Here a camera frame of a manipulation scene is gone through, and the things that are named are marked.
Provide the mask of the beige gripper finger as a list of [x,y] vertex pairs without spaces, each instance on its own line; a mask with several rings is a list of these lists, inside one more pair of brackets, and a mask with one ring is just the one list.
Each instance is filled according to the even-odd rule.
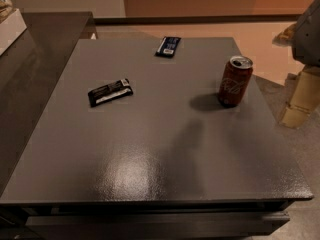
[[306,65],[295,79],[293,92],[280,117],[280,123],[299,128],[320,105],[320,67]]
[[273,38],[272,43],[278,46],[291,46],[293,42],[295,30],[296,30],[296,24],[292,24],[288,26],[285,30],[283,30]]

